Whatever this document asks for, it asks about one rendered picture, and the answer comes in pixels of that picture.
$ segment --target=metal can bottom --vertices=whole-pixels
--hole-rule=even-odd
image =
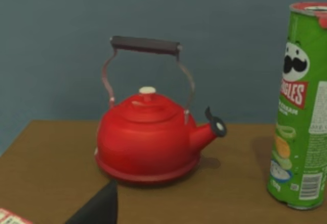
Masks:
[[[318,207],[320,207],[323,204],[323,201],[317,203],[316,205],[310,206],[310,207],[303,207],[303,206],[297,206],[297,205],[290,205],[286,203],[287,207],[295,209],[295,210],[313,210]]]

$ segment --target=kettle handle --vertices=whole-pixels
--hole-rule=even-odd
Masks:
[[[104,63],[102,67],[102,82],[109,93],[109,107],[114,107],[114,92],[113,88],[110,85],[107,78],[107,67],[109,63],[116,57],[118,50],[130,50],[144,53],[154,53],[154,54],[167,54],[176,57],[176,62],[179,68],[187,76],[188,81],[191,86],[191,92],[188,98],[188,101],[184,107],[185,112],[185,123],[188,122],[189,118],[189,108],[191,101],[195,93],[195,83],[193,76],[189,70],[180,62],[179,53],[182,50],[182,46],[179,42],[173,41],[163,41],[149,38],[138,38],[138,37],[122,37],[122,36],[113,36],[110,39],[111,46],[113,47],[113,55]]]

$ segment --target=kettle spout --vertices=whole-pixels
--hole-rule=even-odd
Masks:
[[[195,128],[190,134],[191,151],[193,153],[199,153],[216,137],[224,137],[227,134],[225,123],[220,118],[213,117],[209,107],[205,110],[205,115],[209,123]]]

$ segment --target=wall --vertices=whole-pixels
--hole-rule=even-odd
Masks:
[[[210,105],[227,122],[272,123],[297,1],[323,0],[0,0],[0,153],[30,119],[101,116],[112,35],[180,41],[198,121]],[[172,57],[121,52],[108,77],[119,101],[143,85],[188,94]]]

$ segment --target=kettle lid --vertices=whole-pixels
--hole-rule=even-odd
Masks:
[[[131,122],[154,123],[168,120],[183,108],[164,95],[156,93],[154,87],[145,86],[115,107],[124,119]]]

